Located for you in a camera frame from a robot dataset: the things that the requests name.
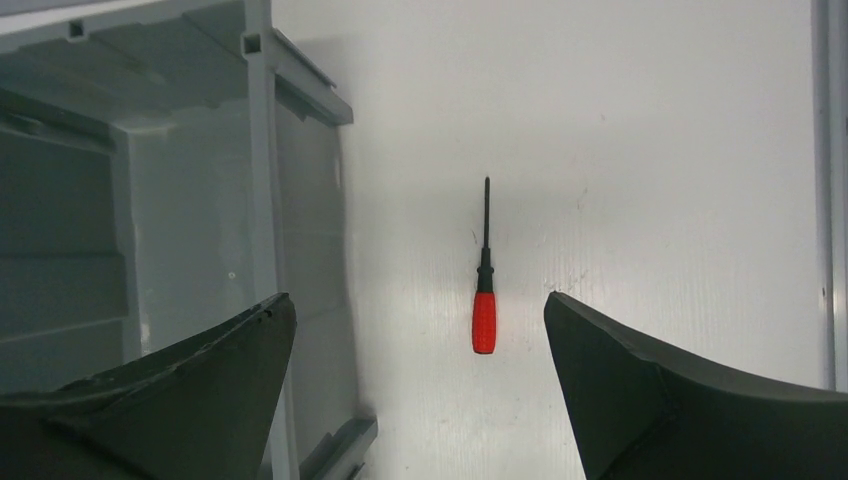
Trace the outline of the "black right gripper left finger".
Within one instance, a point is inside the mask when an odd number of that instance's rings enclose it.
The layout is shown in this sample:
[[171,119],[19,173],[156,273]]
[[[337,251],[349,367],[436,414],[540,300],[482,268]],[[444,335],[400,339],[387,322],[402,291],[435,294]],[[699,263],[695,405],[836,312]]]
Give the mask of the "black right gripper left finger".
[[297,327],[275,294],[54,391],[1,399],[5,479],[254,479]]

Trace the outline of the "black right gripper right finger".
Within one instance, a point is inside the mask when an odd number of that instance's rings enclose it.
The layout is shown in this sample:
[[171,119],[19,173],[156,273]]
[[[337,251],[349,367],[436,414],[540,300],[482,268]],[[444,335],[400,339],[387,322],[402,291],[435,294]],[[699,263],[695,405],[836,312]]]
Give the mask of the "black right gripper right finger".
[[843,479],[847,397],[734,369],[560,292],[550,351],[589,479]]

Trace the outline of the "red handled screwdriver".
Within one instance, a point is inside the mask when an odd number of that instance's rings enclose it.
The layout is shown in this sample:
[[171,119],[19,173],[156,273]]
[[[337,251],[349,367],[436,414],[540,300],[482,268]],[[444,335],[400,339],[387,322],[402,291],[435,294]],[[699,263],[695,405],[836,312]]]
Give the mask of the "red handled screwdriver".
[[484,181],[483,243],[480,264],[477,268],[477,285],[472,311],[472,349],[475,353],[489,355],[497,342],[496,296],[494,293],[494,268],[490,249],[490,178]]

